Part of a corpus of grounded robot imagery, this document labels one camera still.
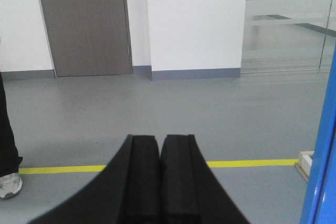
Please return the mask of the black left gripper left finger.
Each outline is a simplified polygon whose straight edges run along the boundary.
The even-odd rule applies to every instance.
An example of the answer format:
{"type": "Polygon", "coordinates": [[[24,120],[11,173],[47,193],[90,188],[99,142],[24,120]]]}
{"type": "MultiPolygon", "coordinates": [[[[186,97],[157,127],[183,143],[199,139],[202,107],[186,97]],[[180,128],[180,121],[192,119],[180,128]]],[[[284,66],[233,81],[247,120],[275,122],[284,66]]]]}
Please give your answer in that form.
{"type": "Polygon", "coordinates": [[[31,223],[160,223],[160,158],[150,135],[128,135],[89,184],[31,223]]]}

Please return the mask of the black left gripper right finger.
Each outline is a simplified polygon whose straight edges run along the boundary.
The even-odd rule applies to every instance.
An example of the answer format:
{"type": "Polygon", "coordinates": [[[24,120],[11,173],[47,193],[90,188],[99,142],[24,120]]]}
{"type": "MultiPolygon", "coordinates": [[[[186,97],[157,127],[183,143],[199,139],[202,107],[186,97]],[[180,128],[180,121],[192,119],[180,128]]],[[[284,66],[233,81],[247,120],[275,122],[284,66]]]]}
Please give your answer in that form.
{"type": "Polygon", "coordinates": [[[163,223],[248,223],[207,165],[194,135],[168,135],[161,151],[163,223]]]}

